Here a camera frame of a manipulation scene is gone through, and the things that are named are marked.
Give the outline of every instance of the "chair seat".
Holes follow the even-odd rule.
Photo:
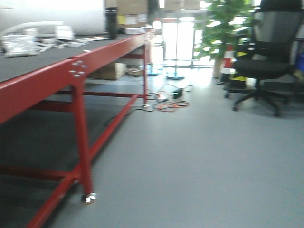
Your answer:
[[[235,70],[244,77],[256,79],[274,79],[290,73],[289,63],[267,62],[253,59],[239,59],[234,64]]]

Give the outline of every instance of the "red metal frame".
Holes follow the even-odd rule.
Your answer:
[[[93,192],[91,161],[125,117],[136,99],[143,98],[144,104],[147,103],[147,75],[146,70],[144,70],[142,94],[86,92],[84,90],[85,78],[88,73],[121,57],[143,59],[145,67],[146,62],[149,61],[149,37],[151,37],[149,32],[134,35],[95,49],[90,53],[83,53],[0,83],[0,107],[5,107],[0,112],[0,124],[28,108],[72,112],[75,119],[79,163],[72,171],[38,170],[0,165],[0,173],[60,181],[52,195],[28,223],[28,228],[41,227],[75,181],[82,184],[84,194]],[[138,48],[142,49],[143,54],[128,54]],[[66,86],[71,86],[71,91],[61,91]],[[58,91],[60,93],[71,93],[72,102],[42,101]],[[91,148],[88,146],[84,95],[130,98],[129,102]]]

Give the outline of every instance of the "floor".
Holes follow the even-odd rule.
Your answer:
[[[282,105],[280,118],[261,101],[233,112],[242,95],[224,98],[210,69],[179,75],[185,79],[150,76],[150,92],[193,85],[182,98],[190,105],[132,112],[93,162],[97,201],[82,204],[75,184],[44,228],[304,227],[303,96]],[[141,82],[125,76],[87,86],[138,92]],[[126,101],[86,97],[91,143]],[[24,112],[0,125],[0,143],[5,164],[69,170],[77,161],[71,114]],[[24,227],[55,185],[1,175],[0,227]]]

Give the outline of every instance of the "mesh chair back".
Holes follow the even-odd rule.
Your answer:
[[[301,0],[288,1],[264,0],[253,15],[255,53],[270,61],[290,61],[291,46],[303,22]]]

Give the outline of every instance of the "workbench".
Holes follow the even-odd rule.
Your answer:
[[[142,93],[109,93],[86,91],[87,75],[119,58],[143,59],[144,68],[149,62],[152,33],[119,35],[116,40],[91,41],[80,47],[50,49],[36,56],[5,58],[0,56],[0,124],[25,110],[71,112],[74,116],[79,161],[71,171],[36,169],[0,164],[0,173],[59,184],[44,205],[28,223],[28,228],[38,228],[48,219],[57,204],[75,183],[83,186],[83,201],[91,204],[96,198],[91,176],[91,161],[123,120],[132,104],[138,99],[147,103],[146,70]],[[141,49],[141,54],[133,54]],[[53,94],[71,94],[71,101],[46,100]],[[98,139],[89,146],[84,96],[127,97],[129,101]]]

